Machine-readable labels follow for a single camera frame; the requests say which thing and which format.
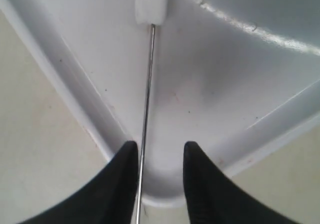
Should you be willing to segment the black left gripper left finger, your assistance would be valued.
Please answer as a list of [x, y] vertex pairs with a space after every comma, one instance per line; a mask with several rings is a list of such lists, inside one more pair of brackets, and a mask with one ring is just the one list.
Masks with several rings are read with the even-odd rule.
[[126, 141], [86, 185], [26, 224], [129, 224], [138, 186], [138, 146]]

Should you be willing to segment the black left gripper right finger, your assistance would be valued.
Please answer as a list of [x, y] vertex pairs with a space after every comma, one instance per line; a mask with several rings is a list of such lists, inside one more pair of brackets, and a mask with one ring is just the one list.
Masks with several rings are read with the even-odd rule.
[[197, 142], [183, 150], [183, 189], [192, 224], [293, 224], [233, 183]]

